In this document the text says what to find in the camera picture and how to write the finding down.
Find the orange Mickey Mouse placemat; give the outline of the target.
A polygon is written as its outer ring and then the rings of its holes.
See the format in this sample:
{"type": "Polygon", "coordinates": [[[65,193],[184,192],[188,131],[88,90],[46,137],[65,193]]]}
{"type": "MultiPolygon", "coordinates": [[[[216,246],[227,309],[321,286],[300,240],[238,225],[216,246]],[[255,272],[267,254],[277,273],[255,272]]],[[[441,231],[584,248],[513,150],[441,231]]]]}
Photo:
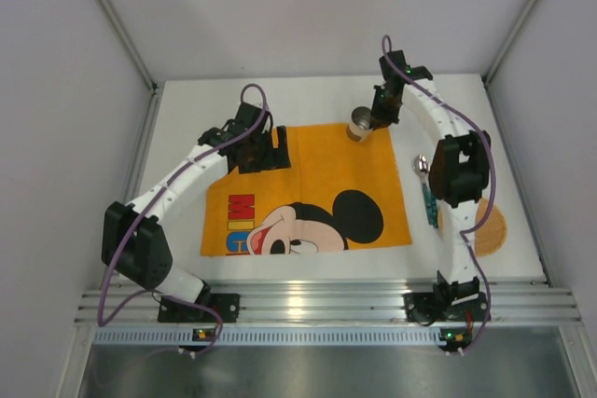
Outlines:
{"type": "Polygon", "coordinates": [[[291,167],[210,187],[204,256],[322,254],[411,244],[387,129],[363,143],[341,124],[287,128],[291,167]]]}

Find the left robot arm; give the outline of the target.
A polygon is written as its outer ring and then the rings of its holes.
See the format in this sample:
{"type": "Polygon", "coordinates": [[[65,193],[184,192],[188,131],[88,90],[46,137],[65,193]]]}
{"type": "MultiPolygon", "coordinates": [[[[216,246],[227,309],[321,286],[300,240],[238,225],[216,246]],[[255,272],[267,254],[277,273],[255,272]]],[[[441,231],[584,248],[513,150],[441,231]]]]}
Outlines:
{"type": "Polygon", "coordinates": [[[189,154],[161,181],[129,203],[113,202],[105,211],[104,264],[145,290],[198,302],[206,283],[182,268],[166,227],[231,172],[286,169],[290,165],[287,130],[271,123],[271,113],[241,103],[221,128],[206,131],[189,154]]]}

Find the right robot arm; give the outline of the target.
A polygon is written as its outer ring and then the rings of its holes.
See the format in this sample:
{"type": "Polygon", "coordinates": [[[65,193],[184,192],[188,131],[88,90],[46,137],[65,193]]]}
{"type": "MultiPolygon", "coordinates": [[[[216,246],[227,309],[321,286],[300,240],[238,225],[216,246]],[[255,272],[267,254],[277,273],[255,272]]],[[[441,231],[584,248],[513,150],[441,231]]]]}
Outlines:
{"type": "Polygon", "coordinates": [[[490,138],[438,95],[433,76],[424,66],[410,66],[401,50],[384,51],[379,59],[383,83],[374,87],[371,128],[399,122],[410,111],[436,145],[428,190],[438,201],[442,251],[436,301],[445,307],[479,298],[479,270],[475,266],[477,215],[483,191],[491,185],[493,165],[490,138]]]}

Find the metal cup with cork band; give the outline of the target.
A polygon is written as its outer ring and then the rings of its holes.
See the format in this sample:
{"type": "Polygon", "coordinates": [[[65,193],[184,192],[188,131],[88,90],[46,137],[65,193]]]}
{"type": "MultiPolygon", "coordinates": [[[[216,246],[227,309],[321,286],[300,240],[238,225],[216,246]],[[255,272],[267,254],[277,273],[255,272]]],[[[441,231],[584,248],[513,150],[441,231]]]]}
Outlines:
{"type": "Polygon", "coordinates": [[[347,136],[354,142],[363,143],[372,132],[371,111],[365,106],[356,107],[347,122],[347,136]]]}

